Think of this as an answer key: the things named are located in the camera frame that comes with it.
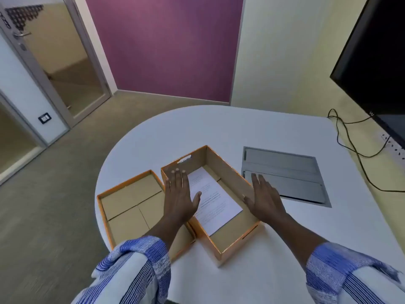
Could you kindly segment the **person's left hand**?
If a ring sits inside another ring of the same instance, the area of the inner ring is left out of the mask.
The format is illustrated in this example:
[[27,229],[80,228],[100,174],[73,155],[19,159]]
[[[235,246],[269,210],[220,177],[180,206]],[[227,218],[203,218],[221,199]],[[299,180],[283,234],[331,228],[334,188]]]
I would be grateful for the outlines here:
[[192,206],[192,198],[190,193],[190,184],[188,175],[185,170],[183,172],[183,193],[176,192],[176,169],[169,174],[171,193],[169,198],[165,198],[164,215],[177,216],[188,222],[197,212],[198,206]]

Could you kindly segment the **person's right hand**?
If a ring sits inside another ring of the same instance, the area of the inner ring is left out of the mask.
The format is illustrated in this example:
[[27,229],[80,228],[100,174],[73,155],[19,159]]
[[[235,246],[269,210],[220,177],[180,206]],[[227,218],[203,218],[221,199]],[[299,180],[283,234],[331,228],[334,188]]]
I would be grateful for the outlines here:
[[254,198],[252,200],[255,202],[255,210],[250,212],[260,221],[274,227],[287,217],[285,207],[283,203],[275,204],[273,202],[273,187],[269,182],[267,182],[269,196],[262,197],[259,189],[258,176],[255,173],[251,174],[251,180],[254,189]]

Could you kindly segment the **person's left forearm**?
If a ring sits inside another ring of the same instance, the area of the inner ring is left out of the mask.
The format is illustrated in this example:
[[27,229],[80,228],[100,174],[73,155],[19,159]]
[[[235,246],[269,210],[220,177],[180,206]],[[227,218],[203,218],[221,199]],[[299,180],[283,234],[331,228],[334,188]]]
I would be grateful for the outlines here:
[[179,229],[185,224],[185,221],[177,216],[164,215],[156,225],[143,235],[159,238],[165,244],[167,250],[170,250]]

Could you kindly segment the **person's right forearm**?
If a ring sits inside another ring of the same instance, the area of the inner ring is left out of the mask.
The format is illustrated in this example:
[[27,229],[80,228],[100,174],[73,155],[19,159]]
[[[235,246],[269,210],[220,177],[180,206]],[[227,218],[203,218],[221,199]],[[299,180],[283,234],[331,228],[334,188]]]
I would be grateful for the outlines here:
[[291,250],[303,270],[314,250],[328,240],[299,224],[291,215],[283,212],[271,213],[262,219],[271,226]]

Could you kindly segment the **white printed paper sheet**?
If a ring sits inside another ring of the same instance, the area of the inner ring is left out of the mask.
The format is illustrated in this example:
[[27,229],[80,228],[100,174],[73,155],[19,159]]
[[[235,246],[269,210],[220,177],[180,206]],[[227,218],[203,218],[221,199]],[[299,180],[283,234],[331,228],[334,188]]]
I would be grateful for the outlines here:
[[208,165],[188,174],[190,197],[201,193],[195,218],[208,236],[212,236],[226,223],[238,215],[242,208],[230,196],[223,183]]

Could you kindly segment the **orange cardboard box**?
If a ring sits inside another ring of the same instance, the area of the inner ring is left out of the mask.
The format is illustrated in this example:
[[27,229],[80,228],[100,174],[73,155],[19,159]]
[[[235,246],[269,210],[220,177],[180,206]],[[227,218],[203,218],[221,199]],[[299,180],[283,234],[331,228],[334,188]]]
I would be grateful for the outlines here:
[[205,233],[195,216],[188,221],[205,250],[215,259],[217,266],[220,266],[245,244],[249,235],[260,226],[260,220],[251,214],[243,202],[244,195],[254,198],[252,185],[207,145],[162,167],[162,179],[168,178],[170,172],[176,168],[185,170],[188,175],[205,165],[220,176],[220,182],[224,184],[225,190],[242,208],[238,215],[212,236]]

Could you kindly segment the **orange cardboard box lid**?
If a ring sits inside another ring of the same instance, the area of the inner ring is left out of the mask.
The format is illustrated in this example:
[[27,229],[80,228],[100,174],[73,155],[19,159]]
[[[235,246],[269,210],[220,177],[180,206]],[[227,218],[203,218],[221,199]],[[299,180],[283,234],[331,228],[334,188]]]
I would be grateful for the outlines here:
[[163,217],[164,201],[164,184],[152,170],[99,194],[108,248],[144,236]]

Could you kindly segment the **blue striped left shirt sleeve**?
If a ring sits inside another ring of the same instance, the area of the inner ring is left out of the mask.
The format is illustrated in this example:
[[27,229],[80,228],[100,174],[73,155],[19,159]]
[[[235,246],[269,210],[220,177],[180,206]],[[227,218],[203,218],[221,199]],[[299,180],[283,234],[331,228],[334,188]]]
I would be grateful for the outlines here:
[[165,304],[170,266],[169,252],[158,237],[124,241],[99,262],[93,283],[72,304]]

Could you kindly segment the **blue striped shirt sleeve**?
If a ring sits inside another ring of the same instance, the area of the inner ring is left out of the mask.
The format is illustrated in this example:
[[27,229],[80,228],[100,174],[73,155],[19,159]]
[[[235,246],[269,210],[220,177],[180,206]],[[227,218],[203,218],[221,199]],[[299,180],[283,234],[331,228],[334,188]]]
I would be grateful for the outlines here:
[[405,304],[405,274],[342,245],[319,245],[305,271],[316,304]]
[[72,304],[165,304],[170,266],[169,252],[158,237],[124,241],[99,262],[93,283]]

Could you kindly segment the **blue striped right shirt sleeve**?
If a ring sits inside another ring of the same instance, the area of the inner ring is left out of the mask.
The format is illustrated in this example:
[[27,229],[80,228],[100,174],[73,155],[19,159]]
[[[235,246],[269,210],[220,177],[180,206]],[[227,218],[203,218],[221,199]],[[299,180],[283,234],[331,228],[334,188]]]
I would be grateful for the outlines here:
[[405,274],[342,245],[319,245],[305,271],[316,304],[405,304]]

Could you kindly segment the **white power strip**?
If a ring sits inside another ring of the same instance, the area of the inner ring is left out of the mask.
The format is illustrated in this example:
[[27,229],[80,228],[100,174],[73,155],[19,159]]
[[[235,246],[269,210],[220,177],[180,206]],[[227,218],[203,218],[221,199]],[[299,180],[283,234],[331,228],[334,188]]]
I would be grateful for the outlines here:
[[387,132],[381,131],[377,134],[378,138],[382,140],[384,149],[392,158],[401,164],[405,164],[405,149],[400,146]]

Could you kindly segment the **black flat screen monitor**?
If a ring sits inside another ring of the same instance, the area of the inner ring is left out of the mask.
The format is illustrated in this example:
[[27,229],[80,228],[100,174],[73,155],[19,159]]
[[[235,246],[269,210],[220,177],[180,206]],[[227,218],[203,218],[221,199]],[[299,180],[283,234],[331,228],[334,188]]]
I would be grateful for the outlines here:
[[367,0],[330,78],[405,149],[405,0]]

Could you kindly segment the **purple wall panel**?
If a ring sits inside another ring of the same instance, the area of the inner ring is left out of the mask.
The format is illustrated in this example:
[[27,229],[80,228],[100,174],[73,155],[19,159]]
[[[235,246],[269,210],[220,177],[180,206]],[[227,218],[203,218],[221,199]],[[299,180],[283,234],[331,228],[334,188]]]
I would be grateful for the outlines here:
[[229,102],[244,0],[86,0],[119,90]]

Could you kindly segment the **glass partition with grey frame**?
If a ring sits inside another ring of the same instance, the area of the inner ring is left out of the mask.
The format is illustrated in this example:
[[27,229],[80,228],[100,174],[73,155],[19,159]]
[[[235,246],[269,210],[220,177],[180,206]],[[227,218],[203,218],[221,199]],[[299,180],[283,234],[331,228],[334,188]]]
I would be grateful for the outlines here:
[[0,186],[47,145],[0,91]]

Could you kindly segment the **glass door with grey frame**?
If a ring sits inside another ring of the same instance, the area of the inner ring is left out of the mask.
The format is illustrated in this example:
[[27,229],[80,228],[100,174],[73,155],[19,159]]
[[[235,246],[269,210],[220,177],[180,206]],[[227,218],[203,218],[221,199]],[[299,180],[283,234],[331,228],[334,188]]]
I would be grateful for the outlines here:
[[[68,127],[111,97],[76,0],[0,0],[0,14],[3,34]],[[17,40],[13,31],[32,35]]]

